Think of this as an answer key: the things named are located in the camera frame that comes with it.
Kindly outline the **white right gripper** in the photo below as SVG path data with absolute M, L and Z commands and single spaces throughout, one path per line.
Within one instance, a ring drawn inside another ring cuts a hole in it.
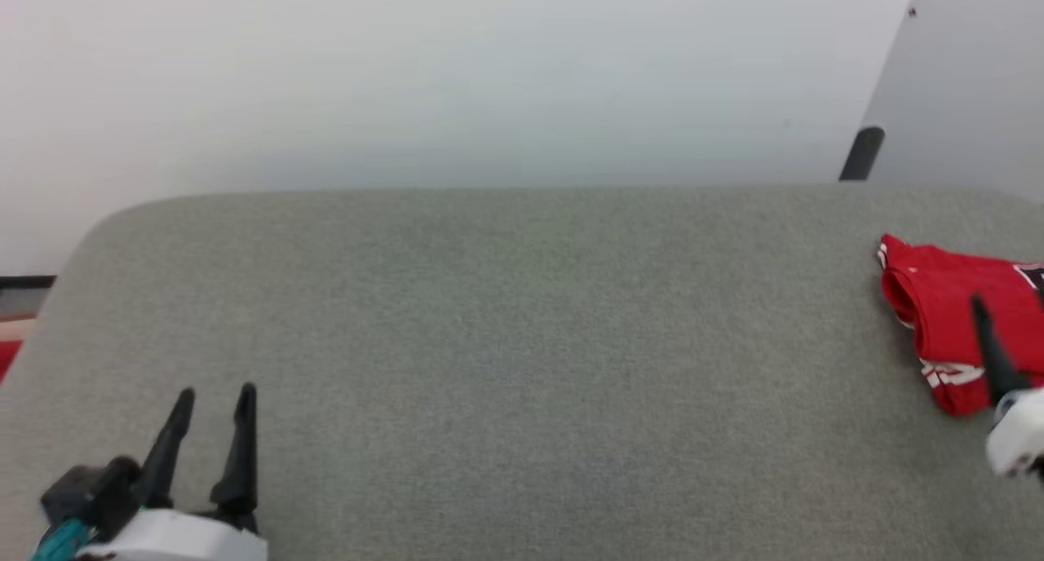
M 980 294 L 971 297 L 971 313 L 989 401 L 999 404 L 984 442 L 989 468 L 995 475 L 1044 478 L 1044 389 L 1029 390 L 1029 379 L 1013 365 L 997 337 Z

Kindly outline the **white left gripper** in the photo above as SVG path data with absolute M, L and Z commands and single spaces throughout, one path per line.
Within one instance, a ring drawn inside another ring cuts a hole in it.
M 172 508 L 170 490 L 180 443 L 189 430 L 197 394 L 179 393 L 135 481 L 145 508 Z M 243 384 L 232 413 L 232 442 L 223 475 L 211 489 L 213 518 L 171 509 L 139 512 L 108 542 L 85 546 L 77 561 L 268 561 L 268 542 L 258 532 L 257 390 Z

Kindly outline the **red and white basketball jersey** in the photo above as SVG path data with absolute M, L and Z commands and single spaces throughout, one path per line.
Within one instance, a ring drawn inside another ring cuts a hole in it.
M 952 417 L 991 405 L 971 311 L 979 294 L 1013 365 L 1044 387 L 1044 263 L 965 255 L 911 246 L 883 234 L 881 286 L 897 319 L 914 330 L 921 373 L 936 404 Z

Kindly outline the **black pole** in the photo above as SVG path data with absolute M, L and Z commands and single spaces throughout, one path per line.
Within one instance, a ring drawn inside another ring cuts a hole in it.
M 868 181 L 884 141 L 885 130 L 881 126 L 865 126 L 858 130 L 847 153 L 838 181 Z

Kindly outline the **light grey panel board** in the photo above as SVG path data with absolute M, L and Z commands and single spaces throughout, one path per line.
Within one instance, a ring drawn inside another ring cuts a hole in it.
M 1044 204 L 1044 0 L 911 0 L 865 123 L 873 182 Z

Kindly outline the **grey fabric sofa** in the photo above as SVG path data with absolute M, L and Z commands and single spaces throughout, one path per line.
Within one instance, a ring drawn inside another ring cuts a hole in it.
M 333 191 L 105 219 L 0 384 L 0 561 L 76 464 L 197 402 L 208 508 L 259 395 L 275 561 L 1044 561 L 1044 488 L 942 413 L 881 293 L 889 232 L 1044 258 L 956 188 Z

